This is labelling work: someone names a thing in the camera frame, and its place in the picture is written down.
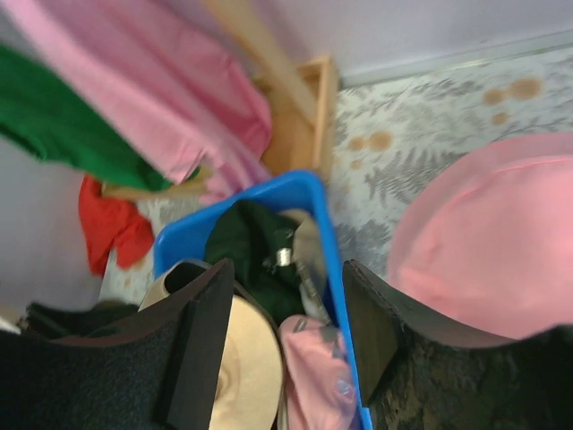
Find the beige hat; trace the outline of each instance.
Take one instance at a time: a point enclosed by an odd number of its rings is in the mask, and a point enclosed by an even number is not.
[[[175,293],[201,274],[203,262],[180,262],[157,279],[140,310]],[[211,413],[211,430],[266,430],[277,415],[283,363],[275,333],[245,299],[234,296]]]

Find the green towel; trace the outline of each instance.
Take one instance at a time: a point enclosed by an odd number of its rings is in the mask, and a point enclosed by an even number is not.
[[[41,160],[63,161],[116,185],[171,184],[44,66],[0,46],[0,134]]]
[[[304,314],[296,266],[277,265],[277,251],[292,250],[297,227],[257,202],[240,200],[220,216],[205,245],[205,261],[233,261],[236,280],[277,326],[291,315]]]

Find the blue laundry basket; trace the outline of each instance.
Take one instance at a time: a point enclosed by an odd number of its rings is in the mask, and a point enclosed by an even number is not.
[[[218,218],[240,199],[254,200],[272,211],[303,209],[311,213],[316,220],[321,233],[321,242],[329,275],[329,291],[324,297],[324,302],[344,335],[348,363],[356,385],[357,398],[360,402],[355,352],[350,336],[342,284],[342,261],[338,254],[334,228],[329,218],[324,187],[313,173],[308,171],[286,173],[166,226],[159,233],[155,242],[155,276],[159,277],[183,259],[203,260],[205,244]],[[363,429],[372,430],[370,412],[362,405],[360,405],[360,415]]]

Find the pink towel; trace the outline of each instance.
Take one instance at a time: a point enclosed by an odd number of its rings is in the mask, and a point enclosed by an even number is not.
[[[340,330],[304,315],[286,318],[278,330],[288,369],[289,430],[351,428],[356,388]]]
[[[36,49],[165,177],[211,200],[269,178],[266,100],[218,44],[151,0],[0,0]]]
[[[573,323],[573,133],[492,143],[432,181],[398,224],[389,283],[520,340]]]

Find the wooden board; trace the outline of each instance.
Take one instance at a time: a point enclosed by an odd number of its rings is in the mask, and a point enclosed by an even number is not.
[[[284,92],[266,78],[254,83],[267,96],[272,111],[273,137],[262,155],[262,163],[272,175],[296,169],[309,169],[328,182],[335,139],[338,73],[329,56],[298,68],[317,99],[316,125],[311,127]]]
[[[316,98],[295,66],[263,24],[249,0],[201,0],[213,17],[261,67],[274,88],[281,90],[310,125],[316,124]]]
[[[101,195],[103,197],[111,197],[115,199],[129,200],[135,202],[137,200],[155,199],[158,197],[176,197],[181,195],[197,195],[205,192],[205,179],[211,175],[208,168],[201,168],[197,176],[188,179],[180,185],[172,185],[164,191],[152,192],[146,190],[138,190],[129,186],[119,186],[110,183],[104,183],[101,187]]]

